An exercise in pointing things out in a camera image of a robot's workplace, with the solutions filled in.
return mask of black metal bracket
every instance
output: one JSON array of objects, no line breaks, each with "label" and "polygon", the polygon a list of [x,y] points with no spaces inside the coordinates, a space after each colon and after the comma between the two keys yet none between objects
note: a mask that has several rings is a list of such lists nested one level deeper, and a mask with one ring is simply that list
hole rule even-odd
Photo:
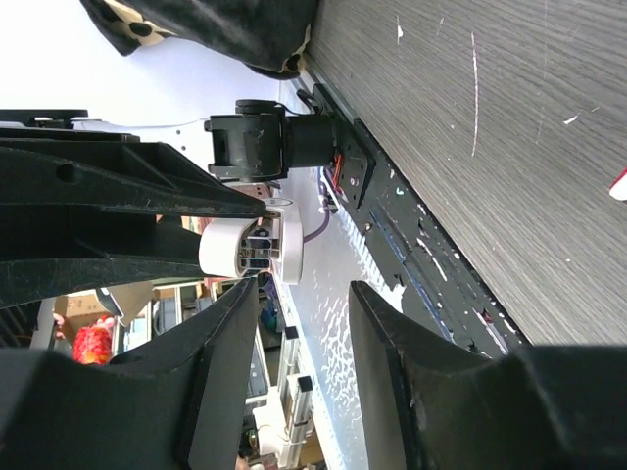
[{"label": "black metal bracket", "polygon": [[315,107],[310,115],[287,116],[274,101],[239,100],[236,115],[212,116],[214,163],[224,180],[260,183],[284,179],[290,168],[325,166],[335,155],[335,122]]},{"label": "black metal bracket", "polygon": [[0,110],[0,122],[46,129],[72,129],[73,119],[88,116],[87,110]]},{"label": "black metal bracket", "polygon": [[[313,94],[338,122],[338,198],[358,227],[390,288],[401,284],[403,310],[458,346],[498,357],[528,344],[418,193],[358,118],[348,118],[332,88]],[[354,179],[359,185],[351,184]]]},{"label": "black metal bracket", "polygon": [[105,366],[56,352],[2,350],[0,468],[233,468],[257,291],[255,278],[243,280]]},{"label": "black metal bracket", "polygon": [[257,218],[169,145],[0,129],[0,308],[160,277],[202,277],[200,236],[156,215]]},{"label": "black metal bracket", "polygon": [[371,470],[627,468],[627,348],[458,348],[353,282],[349,320]]}]

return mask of red wire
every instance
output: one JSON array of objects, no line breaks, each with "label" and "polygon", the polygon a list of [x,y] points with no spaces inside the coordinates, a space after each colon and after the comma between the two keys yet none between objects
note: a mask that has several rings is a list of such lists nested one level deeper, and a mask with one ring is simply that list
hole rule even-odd
[{"label": "red wire", "polygon": [[333,190],[337,191],[338,180],[340,178],[340,169],[342,168],[342,154],[338,154],[335,159],[335,172],[333,173]]}]

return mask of white paint speck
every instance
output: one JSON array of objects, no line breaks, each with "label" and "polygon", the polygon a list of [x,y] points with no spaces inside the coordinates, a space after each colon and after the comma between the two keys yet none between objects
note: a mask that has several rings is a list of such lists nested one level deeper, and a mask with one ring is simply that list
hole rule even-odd
[{"label": "white paint speck", "polygon": [[542,105],[542,110],[540,110],[540,121],[538,122],[538,134],[536,135],[536,145],[540,142],[540,134],[542,133],[542,123],[545,118],[545,105]]},{"label": "white paint speck", "polygon": [[436,36],[440,35],[440,29],[442,29],[442,24],[444,24],[444,17],[442,17],[442,19],[440,20],[440,24],[438,24],[438,30],[435,33]]},{"label": "white paint speck", "polygon": [[444,279],[444,281],[447,282],[449,280],[449,278],[444,273],[444,269],[442,269],[442,266],[440,265],[440,263],[435,258],[432,258],[431,260],[435,264],[435,267],[438,268],[438,271],[440,271],[440,275],[442,276],[442,279]]},{"label": "white paint speck", "polygon": [[416,238],[415,241],[420,246],[420,248],[422,248],[425,252],[427,252],[427,254],[429,256],[433,257],[433,254],[431,253],[431,250],[429,250],[429,247],[427,247],[422,240],[420,240],[419,238]]},{"label": "white paint speck", "polygon": [[405,291],[406,288],[407,287],[402,286],[401,284],[397,284],[396,286],[394,286],[391,292],[385,293],[384,299],[388,301],[388,303],[390,303],[390,305],[393,306],[397,311],[403,311],[402,299],[403,299],[403,292]]},{"label": "white paint speck", "polygon": [[474,45],[474,32],[470,33],[472,40],[472,67],[474,68],[474,138],[472,139],[472,154],[477,151],[477,135],[479,134],[479,70],[477,68],[477,48]]},{"label": "white paint speck", "polygon": [[503,320],[503,323],[506,325],[507,329],[508,329],[510,332],[512,332],[512,333],[515,333],[515,332],[516,332],[516,330],[514,330],[514,329],[511,327],[511,325],[509,324],[509,322],[508,322],[507,320]]},{"label": "white paint speck", "polygon": [[396,43],[401,44],[401,38],[403,37],[403,29],[399,21],[399,16],[396,16]]},{"label": "white paint speck", "polygon": [[574,122],[575,120],[577,120],[577,118],[579,118],[579,115],[581,115],[581,113],[577,113],[575,116],[571,117],[570,119],[565,120],[564,124],[568,125],[568,124]]},{"label": "white paint speck", "polygon": [[474,310],[474,314],[477,315],[477,318],[479,318],[479,321],[483,324],[483,326],[485,326],[486,331],[492,337],[494,342],[497,344],[497,346],[501,350],[501,353],[507,354],[506,342],[501,337],[501,333],[497,331],[497,329],[494,327],[493,324],[488,325],[488,323],[486,323],[486,320],[483,319],[483,316],[481,315],[481,313],[479,313],[477,310]]}]

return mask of red bag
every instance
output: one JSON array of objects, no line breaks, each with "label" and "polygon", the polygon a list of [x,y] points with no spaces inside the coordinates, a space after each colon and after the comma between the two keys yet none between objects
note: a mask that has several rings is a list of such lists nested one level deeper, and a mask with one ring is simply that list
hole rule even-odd
[{"label": "red bag", "polygon": [[102,317],[95,325],[80,328],[74,340],[73,359],[81,364],[104,365],[112,357],[113,318]]}]

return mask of black cloth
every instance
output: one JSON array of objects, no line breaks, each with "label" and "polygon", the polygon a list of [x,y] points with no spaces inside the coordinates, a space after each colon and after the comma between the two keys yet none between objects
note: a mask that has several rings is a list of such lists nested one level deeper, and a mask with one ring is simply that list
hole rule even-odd
[{"label": "black cloth", "polygon": [[80,0],[91,21],[127,56],[175,36],[252,70],[291,79],[304,66],[317,0]]}]

